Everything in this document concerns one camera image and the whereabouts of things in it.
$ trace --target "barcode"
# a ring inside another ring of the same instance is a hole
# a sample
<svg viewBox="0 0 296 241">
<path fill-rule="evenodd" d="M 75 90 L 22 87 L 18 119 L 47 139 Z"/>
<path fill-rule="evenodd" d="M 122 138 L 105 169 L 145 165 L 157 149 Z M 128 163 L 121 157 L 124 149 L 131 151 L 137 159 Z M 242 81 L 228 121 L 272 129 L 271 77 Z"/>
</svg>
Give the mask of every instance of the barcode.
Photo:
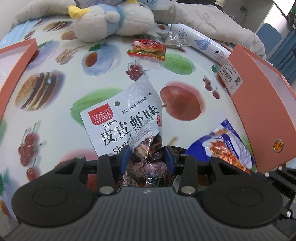
<svg viewBox="0 0 296 241">
<path fill-rule="evenodd" d="M 185 37 L 186 32 L 183 31 L 184 29 L 180 29 L 178 35 Z"/>
<path fill-rule="evenodd" d="M 232 78 L 231 78 L 230 74 L 227 72 L 227 70 L 226 70 L 225 67 L 223 67 L 222 71 L 225 74 L 225 76 L 228 79 L 228 81 L 231 82 L 232 81 Z"/>
<path fill-rule="evenodd" d="M 236 84 L 238 84 L 242 79 L 240 77 L 237 77 L 237 79 L 234 81 Z"/>
</svg>

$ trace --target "stuffed animal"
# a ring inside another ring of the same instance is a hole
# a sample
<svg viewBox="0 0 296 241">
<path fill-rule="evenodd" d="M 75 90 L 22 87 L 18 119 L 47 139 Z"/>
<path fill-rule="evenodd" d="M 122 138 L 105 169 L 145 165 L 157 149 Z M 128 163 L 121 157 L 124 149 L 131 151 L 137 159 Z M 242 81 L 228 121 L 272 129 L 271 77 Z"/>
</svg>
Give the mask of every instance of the stuffed animal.
<svg viewBox="0 0 296 241">
<path fill-rule="evenodd" d="M 152 11 L 139 4 L 137 0 L 128 0 L 116 7 L 98 4 L 80 9 L 69 6 L 76 37 L 84 42 L 97 42 L 111 34 L 133 36 L 146 33 L 154 25 Z"/>
</svg>

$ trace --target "red snack package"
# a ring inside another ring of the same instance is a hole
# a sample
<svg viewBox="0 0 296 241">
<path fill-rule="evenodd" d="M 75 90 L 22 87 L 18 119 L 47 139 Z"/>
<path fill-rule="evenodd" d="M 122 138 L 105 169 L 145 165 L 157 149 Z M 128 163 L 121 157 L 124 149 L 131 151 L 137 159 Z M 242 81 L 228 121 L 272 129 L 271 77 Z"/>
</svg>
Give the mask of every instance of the red snack package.
<svg viewBox="0 0 296 241">
<path fill-rule="evenodd" d="M 136 57 L 153 57 L 165 60 L 166 47 L 154 40 L 137 39 L 133 42 L 133 49 L 127 51 L 128 55 Z"/>
</svg>

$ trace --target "blue snack package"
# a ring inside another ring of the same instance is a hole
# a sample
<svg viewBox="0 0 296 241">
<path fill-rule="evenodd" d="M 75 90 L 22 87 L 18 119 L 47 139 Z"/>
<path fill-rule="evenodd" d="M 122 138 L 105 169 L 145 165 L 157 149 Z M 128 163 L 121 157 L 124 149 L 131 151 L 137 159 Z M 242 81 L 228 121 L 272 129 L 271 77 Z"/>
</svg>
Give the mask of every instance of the blue snack package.
<svg viewBox="0 0 296 241">
<path fill-rule="evenodd" d="M 217 155 L 246 172 L 249 172 L 248 169 L 251 169 L 255 163 L 252 155 L 227 119 L 213 132 L 194 142 L 185 154 L 192 155 L 199 161 L 209 161 L 212 155 Z"/>
</svg>

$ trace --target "blue curtain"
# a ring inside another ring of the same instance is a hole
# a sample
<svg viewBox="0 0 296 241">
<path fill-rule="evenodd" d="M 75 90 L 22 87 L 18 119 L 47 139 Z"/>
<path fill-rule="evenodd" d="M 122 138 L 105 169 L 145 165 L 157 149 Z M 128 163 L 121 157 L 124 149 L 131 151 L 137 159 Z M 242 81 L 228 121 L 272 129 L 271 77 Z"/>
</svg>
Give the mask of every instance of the blue curtain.
<svg viewBox="0 0 296 241">
<path fill-rule="evenodd" d="M 296 79 L 296 29 L 289 32 L 283 43 L 268 60 L 291 84 Z"/>
</svg>

